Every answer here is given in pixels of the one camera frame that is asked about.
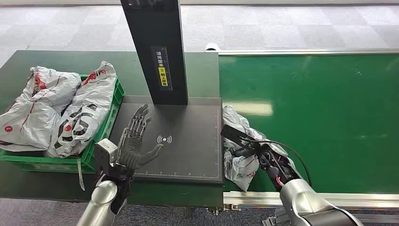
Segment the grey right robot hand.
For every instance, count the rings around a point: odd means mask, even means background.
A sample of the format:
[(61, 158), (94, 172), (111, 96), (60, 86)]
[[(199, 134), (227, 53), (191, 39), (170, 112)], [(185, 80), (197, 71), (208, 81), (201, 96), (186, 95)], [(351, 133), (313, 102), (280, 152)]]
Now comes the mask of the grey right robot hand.
[(231, 151), (231, 154), (233, 157), (250, 157), (254, 155), (261, 164), (265, 164), (270, 159), (269, 155), (266, 153), (266, 149), (265, 145), (256, 143)]

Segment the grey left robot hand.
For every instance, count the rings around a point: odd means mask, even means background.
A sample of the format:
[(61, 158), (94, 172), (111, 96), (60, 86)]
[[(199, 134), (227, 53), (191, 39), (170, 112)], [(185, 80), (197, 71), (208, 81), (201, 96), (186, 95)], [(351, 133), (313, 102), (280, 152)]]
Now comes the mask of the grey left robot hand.
[(157, 144), (150, 151), (143, 152), (143, 137), (151, 121), (148, 104), (139, 107), (127, 127), (124, 128), (119, 142), (118, 163), (131, 170), (136, 170), (158, 157), (163, 144)]

